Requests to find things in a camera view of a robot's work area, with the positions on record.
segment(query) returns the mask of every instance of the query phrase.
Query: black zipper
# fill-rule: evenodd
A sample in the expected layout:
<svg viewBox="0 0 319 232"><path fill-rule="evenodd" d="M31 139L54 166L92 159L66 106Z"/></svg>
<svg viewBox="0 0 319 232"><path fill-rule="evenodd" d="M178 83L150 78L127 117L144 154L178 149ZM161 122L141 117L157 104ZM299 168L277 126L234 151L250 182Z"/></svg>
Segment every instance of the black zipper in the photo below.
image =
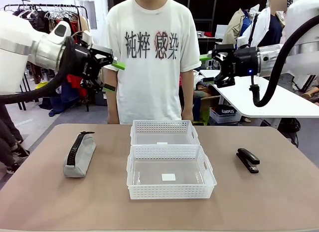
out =
<svg viewBox="0 0 319 232"><path fill-rule="evenodd" d="M76 156L76 153L78 152L78 149L81 145L81 142L84 138L85 135L87 134L94 134L94 132L86 132L86 131L83 131L81 132L78 137L76 138L70 152L69 152L69 155L68 155L68 159L67 159L67 162L66 162L66 165L68 166L75 166L75 156Z"/></svg>

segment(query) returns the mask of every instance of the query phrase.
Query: plastic tray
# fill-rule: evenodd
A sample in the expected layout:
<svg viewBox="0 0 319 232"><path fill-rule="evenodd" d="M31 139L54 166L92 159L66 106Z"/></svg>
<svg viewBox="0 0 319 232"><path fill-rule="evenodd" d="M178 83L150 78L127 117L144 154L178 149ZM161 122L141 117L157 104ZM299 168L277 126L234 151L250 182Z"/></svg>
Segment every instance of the plastic tray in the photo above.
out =
<svg viewBox="0 0 319 232"><path fill-rule="evenodd" d="M199 145L133 145L127 172L132 200L208 199L217 185Z"/></svg>
<svg viewBox="0 0 319 232"><path fill-rule="evenodd" d="M191 121L133 121L131 145L149 144L199 145L200 143Z"/></svg>
<svg viewBox="0 0 319 232"><path fill-rule="evenodd" d="M210 108L210 117L218 124L240 121L241 114L237 111L231 115L218 115L213 108Z"/></svg>

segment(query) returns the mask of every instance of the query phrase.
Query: black stapler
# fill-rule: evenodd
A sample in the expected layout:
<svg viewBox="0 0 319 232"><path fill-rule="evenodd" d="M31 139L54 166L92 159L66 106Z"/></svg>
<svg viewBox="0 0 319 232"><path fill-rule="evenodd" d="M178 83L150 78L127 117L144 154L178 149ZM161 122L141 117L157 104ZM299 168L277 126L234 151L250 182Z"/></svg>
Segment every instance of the black stapler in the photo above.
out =
<svg viewBox="0 0 319 232"><path fill-rule="evenodd" d="M238 153L236 153L241 162L246 166L250 173L256 174L259 172L256 165L260 164L259 159L250 151L240 148Z"/></svg>

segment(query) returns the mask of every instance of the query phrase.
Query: gray pouch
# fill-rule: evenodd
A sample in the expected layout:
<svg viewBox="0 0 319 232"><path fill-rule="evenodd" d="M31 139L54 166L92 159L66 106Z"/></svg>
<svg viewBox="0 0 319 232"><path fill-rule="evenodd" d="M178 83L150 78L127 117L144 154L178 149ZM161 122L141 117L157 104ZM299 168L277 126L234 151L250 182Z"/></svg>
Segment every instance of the gray pouch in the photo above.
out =
<svg viewBox="0 0 319 232"><path fill-rule="evenodd" d="M63 173L66 177L85 177L96 147L91 134L94 132L83 131L76 138L69 155L64 159Z"/></svg>

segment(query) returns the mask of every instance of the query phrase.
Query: jacket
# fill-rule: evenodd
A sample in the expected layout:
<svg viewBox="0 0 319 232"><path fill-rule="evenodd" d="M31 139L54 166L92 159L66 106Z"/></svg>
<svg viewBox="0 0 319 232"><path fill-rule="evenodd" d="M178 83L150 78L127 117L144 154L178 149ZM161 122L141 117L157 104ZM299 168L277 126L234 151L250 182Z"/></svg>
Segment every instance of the jacket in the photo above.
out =
<svg viewBox="0 0 319 232"><path fill-rule="evenodd" d="M233 15L232 19L230 20L228 24L228 28L226 30L226 33L223 38L222 44L236 44L237 38L240 35L241 28L243 27L243 21L245 18L245 14L242 9L239 9L235 14Z"/></svg>

